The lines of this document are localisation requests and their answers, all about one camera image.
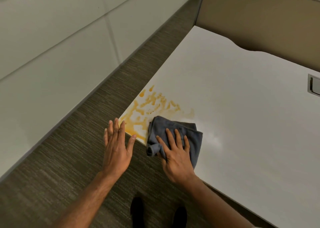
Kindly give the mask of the black shoe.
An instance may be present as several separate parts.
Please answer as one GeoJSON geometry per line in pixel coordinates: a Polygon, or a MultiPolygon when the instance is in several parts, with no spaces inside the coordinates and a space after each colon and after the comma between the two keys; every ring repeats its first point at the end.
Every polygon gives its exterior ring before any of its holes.
{"type": "Polygon", "coordinates": [[[186,228],[187,210],[184,206],[179,206],[173,216],[171,228],[186,228]]]}
{"type": "Polygon", "coordinates": [[[130,205],[132,228],[145,228],[144,205],[141,197],[134,197],[130,205]]]}

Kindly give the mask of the person's left forearm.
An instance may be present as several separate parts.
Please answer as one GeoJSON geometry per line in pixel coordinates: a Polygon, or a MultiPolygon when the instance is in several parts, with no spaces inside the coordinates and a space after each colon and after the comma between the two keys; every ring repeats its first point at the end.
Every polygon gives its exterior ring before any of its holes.
{"type": "Polygon", "coordinates": [[[54,222],[53,228],[89,228],[119,178],[119,175],[99,172],[77,200],[54,222]]]}

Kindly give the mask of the person's right hand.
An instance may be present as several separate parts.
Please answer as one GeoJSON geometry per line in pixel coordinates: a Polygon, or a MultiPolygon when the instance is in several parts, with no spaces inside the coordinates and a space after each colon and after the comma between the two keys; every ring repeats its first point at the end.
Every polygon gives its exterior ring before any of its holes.
{"type": "Polygon", "coordinates": [[[165,174],[173,183],[179,186],[186,186],[195,177],[194,168],[190,160],[190,144],[187,136],[184,136],[184,149],[179,149],[171,131],[165,130],[168,136],[168,157],[162,159],[162,166],[165,174]]]}

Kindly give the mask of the orange liquid spill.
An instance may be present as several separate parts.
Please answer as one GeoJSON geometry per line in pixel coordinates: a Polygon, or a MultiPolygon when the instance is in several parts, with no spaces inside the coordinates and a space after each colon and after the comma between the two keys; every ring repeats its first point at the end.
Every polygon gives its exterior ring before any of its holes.
{"type": "Polygon", "coordinates": [[[122,113],[119,123],[125,121],[125,131],[128,135],[136,135],[137,141],[146,146],[150,122],[156,116],[172,121],[190,122],[195,117],[194,109],[183,109],[178,103],[167,99],[161,92],[143,89],[122,113]]]}

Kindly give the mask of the beige partition panel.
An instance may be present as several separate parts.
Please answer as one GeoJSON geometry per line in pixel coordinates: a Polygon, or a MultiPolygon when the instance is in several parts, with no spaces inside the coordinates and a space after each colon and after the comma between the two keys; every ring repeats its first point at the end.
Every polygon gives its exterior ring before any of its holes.
{"type": "Polygon", "coordinates": [[[320,72],[320,0],[200,0],[194,25],[320,72]]]}

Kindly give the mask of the person's right forearm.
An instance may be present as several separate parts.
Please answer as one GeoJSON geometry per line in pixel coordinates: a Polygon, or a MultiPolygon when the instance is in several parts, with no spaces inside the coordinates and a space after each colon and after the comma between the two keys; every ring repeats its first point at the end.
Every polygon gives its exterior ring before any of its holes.
{"type": "Polygon", "coordinates": [[[254,228],[254,225],[207,187],[200,178],[192,175],[183,182],[184,189],[214,228],[254,228]]]}

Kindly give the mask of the grey-blue cleaning cloth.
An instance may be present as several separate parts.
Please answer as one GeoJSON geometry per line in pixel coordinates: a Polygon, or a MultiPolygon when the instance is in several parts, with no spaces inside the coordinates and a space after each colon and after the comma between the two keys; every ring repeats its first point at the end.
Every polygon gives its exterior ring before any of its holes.
{"type": "Polygon", "coordinates": [[[185,148],[184,136],[187,137],[190,145],[189,155],[193,168],[196,167],[199,153],[202,145],[203,133],[197,131],[195,123],[186,123],[171,121],[161,116],[156,116],[150,122],[148,127],[148,137],[146,142],[146,154],[148,157],[153,157],[160,153],[164,159],[166,154],[162,145],[158,142],[156,136],[159,136],[163,142],[170,147],[166,129],[169,129],[173,137],[175,138],[174,130],[177,129],[182,141],[182,146],[185,148]]]}

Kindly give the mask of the person's left hand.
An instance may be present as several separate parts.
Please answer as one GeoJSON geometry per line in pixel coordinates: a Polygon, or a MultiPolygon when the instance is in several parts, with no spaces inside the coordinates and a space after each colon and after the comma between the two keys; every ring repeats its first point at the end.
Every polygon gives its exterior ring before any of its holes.
{"type": "Polygon", "coordinates": [[[125,121],[119,124],[120,130],[117,141],[113,140],[113,125],[114,121],[110,120],[107,127],[108,145],[105,147],[102,173],[116,182],[129,167],[132,156],[127,156],[126,152],[125,121]]]}

